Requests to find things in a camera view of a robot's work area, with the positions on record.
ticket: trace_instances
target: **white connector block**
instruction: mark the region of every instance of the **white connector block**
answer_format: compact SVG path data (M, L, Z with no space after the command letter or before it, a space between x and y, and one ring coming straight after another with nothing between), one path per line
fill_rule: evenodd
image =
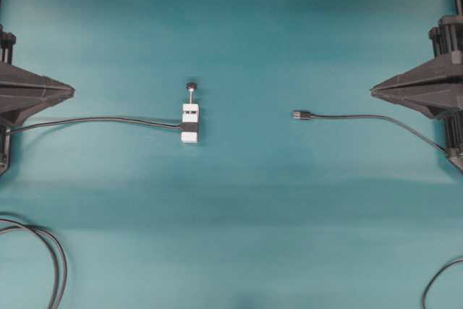
M181 139L183 143L196 144L198 142L199 121L199 104L183 104L182 124L191 126L191 130L182 130Z

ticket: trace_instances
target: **teal surface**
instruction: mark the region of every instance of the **teal surface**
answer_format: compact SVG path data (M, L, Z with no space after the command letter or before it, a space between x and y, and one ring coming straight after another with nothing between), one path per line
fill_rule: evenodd
M393 124L296 122L292 109L378 113L443 142L369 88L432 57L453 0L2 0L14 63L76 96L29 123L179 119L197 81L200 145L124 124L14 138L0 210L69 254L63 308L418 308L463 253L462 178ZM456 308L463 270L430 308ZM1 237L0 307L44 308L52 268Z

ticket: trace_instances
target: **black knob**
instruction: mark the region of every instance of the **black knob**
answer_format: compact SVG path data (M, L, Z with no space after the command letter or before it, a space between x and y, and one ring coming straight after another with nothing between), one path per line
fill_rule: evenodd
M196 90L196 88L197 88L197 85L194 82L187 83L188 90Z

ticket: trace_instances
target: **table surface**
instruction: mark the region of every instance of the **table surface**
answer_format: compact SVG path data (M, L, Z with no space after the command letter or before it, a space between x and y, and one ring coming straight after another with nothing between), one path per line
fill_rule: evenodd
M437 121L370 97L432 58L453 0L2 0L14 63L75 97L32 117L176 120L198 83L199 145L126 124L14 137L5 216L51 228L70 263L63 308L417 308L463 253L462 178L381 121L297 122L292 109ZM0 306L44 308L52 267L1 237ZM463 270L430 295L461 302Z

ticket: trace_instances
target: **black mount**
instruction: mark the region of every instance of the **black mount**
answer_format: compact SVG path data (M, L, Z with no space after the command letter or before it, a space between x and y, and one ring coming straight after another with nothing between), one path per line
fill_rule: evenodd
M463 0L429 32L434 59L372 88L373 97L445 124L447 159L463 173Z
M16 37L0 25L0 175L9 167L13 127L74 95L74 89L12 65Z
M1 61L3 63L11 64L13 60L13 45L16 43L16 37L11 33L5 33L3 27L0 25L0 48L1 48ZM0 124L0 175L2 175L9 168L11 135L7 133L11 127Z

